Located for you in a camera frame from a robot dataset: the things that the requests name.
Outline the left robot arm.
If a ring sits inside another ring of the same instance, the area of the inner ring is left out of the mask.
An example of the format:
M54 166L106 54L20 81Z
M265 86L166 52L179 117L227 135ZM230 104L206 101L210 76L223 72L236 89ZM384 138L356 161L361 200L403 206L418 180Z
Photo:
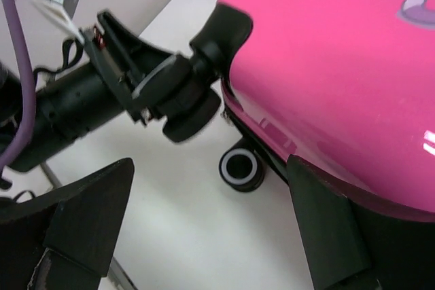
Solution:
M77 139L127 112L134 122L161 118L158 106L187 78L183 56L155 48L126 29L108 10L99 26L81 32L89 62L51 81L35 98L35 121L20 153L2 167L26 173Z

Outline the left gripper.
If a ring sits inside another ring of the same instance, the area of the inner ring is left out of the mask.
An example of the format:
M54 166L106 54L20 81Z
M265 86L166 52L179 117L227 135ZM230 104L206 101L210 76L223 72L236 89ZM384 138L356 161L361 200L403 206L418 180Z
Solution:
M124 112L142 124L182 116L183 55L143 41L109 10L98 12L97 22L83 30L88 68L99 79L92 83L92 124L102 126Z

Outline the pink hard-shell suitcase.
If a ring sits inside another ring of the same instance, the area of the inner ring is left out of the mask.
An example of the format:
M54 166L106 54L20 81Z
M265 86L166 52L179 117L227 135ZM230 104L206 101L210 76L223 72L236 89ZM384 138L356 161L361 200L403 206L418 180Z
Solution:
M137 87L144 105L180 118L219 79L282 160L365 209L434 221L434 0L217 0L190 47Z

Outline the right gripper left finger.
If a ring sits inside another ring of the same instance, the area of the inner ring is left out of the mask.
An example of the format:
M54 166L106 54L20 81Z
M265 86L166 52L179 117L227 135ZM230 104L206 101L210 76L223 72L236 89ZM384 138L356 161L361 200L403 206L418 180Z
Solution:
M114 256L135 165L122 158L25 202L1 198L2 289L98 289Z

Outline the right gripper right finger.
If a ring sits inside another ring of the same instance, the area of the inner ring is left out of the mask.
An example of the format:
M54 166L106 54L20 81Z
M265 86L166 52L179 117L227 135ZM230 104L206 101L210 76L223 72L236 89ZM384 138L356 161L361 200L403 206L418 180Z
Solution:
M299 156L287 176L315 289L433 289L434 214L387 200Z

